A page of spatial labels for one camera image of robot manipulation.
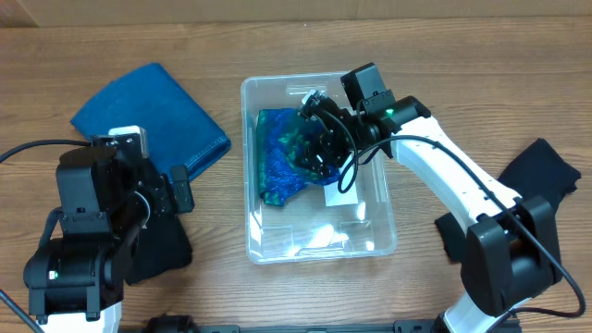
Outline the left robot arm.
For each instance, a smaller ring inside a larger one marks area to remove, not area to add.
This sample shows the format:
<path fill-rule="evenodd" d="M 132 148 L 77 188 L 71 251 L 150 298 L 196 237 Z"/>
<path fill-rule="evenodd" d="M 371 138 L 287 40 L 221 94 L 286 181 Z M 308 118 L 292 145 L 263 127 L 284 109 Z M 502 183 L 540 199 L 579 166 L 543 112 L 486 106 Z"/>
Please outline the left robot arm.
<path fill-rule="evenodd" d="M 55 177 L 61 212 L 23 272 L 29 313 L 42 332 L 116 332 L 141 230 L 192 210 L 187 169 L 159 173 L 128 133 L 62 154 Z"/>

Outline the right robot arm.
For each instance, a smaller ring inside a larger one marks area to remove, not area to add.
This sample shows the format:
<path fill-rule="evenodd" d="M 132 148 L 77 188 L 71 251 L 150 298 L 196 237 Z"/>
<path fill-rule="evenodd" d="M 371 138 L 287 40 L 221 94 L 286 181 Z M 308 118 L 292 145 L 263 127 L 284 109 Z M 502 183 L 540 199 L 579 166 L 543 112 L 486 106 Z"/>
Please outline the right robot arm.
<path fill-rule="evenodd" d="M 561 266 L 555 214 L 541 196 L 525 199 L 489 176 L 444 133 L 431 111 L 413 96 L 394 97 L 373 63 L 340 79 L 350 108 L 311 90 L 298 111 L 323 125 L 301 158 L 326 178 L 344 171 L 348 191 L 363 156 L 383 151 L 410 169 L 436 194 L 464 236 L 464 294 L 434 320 L 430 332 L 495 332 L 528 311 L 526 302 L 566 279 Z"/>

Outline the blue denim cloth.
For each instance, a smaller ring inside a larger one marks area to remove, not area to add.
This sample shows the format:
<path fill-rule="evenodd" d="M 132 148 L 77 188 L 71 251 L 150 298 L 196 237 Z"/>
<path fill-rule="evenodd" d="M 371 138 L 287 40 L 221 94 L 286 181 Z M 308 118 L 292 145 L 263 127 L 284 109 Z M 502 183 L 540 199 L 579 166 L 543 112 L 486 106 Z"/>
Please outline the blue denim cloth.
<path fill-rule="evenodd" d="M 158 63 L 111 81 L 70 123 L 85 138 L 112 128 L 145 129 L 150 159 L 169 178 L 172 167 L 184 165 L 194 180 L 231 148 L 225 131 Z"/>

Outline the sparkly blue green cloth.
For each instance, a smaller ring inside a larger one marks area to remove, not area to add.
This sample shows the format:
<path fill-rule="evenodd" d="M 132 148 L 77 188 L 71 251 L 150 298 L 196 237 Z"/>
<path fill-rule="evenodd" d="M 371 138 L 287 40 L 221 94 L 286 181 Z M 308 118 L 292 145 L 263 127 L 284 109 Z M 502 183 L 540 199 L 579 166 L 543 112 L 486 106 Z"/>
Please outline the sparkly blue green cloth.
<path fill-rule="evenodd" d="M 309 184 L 326 186 L 340 172 L 328 166 L 326 176 L 312 170 L 305 150 L 325 132 L 317 121 L 305 120 L 294 108 L 262 109 L 256 125 L 258 194 L 267 205 L 282 207 Z"/>

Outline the black cloth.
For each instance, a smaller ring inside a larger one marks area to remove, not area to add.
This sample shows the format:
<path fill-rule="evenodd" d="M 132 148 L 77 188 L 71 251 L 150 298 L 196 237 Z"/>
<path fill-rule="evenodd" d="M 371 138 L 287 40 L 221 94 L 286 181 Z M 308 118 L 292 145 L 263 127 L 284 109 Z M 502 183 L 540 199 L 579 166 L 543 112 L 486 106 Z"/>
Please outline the black cloth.
<path fill-rule="evenodd" d="M 577 190 L 581 173 L 566 163 L 544 139 L 537 139 L 501 172 L 498 181 L 524 199 L 541 196 L 555 212 L 563 198 Z M 460 263 L 465 253 L 465 234 L 451 213 L 435 220 L 450 261 Z"/>
<path fill-rule="evenodd" d="M 155 278 L 168 270 L 180 269 L 192 261 L 192 247 L 176 215 L 151 213 L 139 232 L 126 275 L 128 285 Z"/>

